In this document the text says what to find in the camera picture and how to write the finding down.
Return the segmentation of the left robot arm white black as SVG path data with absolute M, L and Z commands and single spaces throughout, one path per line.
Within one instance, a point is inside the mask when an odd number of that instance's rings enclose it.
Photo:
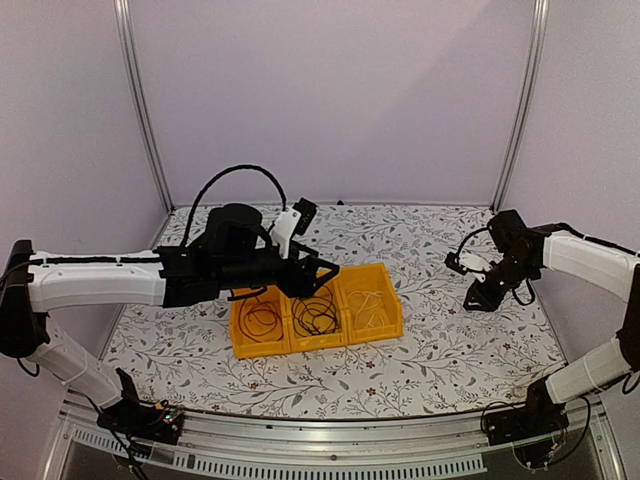
M 108 410 L 126 433 L 141 433 L 149 415 L 131 378 L 90 355 L 50 312 L 103 304 L 171 309 L 215 300 L 225 290 L 244 300 L 270 286 L 309 298 L 340 270 L 294 239 L 316 212 L 300 200 L 264 228 L 257 209 L 227 204 L 209 212 L 204 231 L 189 243 L 133 254 L 63 256 L 20 240 L 1 277 L 1 353 L 47 369 Z

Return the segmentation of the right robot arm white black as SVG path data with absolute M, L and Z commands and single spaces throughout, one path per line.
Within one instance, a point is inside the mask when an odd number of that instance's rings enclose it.
M 604 391 L 639 370 L 639 253 L 584 235 L 566 223 L 528 227 L 515 210 L 498 213 L 465 239 L 482 232 L 489 233 L 500 261 L 465 254 L 463 245 L 445 260 L 448 268 L 475 277 L 465 310 L 493 312 L 508 293 L 524 306 L 516 289 L 540 279 L 544 269 L 595 285 L 627 306 L 622 327 L 611 340 L 528 387 L 528 406 L 518 412 L 516 422 L 524 435 L 537 436 L 554 422 L 554 405 Z

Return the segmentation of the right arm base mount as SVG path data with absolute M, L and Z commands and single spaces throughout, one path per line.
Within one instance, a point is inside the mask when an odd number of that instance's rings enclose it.
M 531 439 L 568 426 L 566 404 L 527 407 L 496 401 L 482 411 L 480 418 L 480 429 L 491 446 Z

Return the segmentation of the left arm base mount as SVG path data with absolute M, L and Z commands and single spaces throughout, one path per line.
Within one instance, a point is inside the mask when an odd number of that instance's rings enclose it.
M 99 408 L 97 425 L 128 437 L 177 445 L 184 425 L 184 408 L 161 400 L 154 405 L 140 402 L 132 378 L 116 369 L 121 381 L 121 399 L 108 408 Z

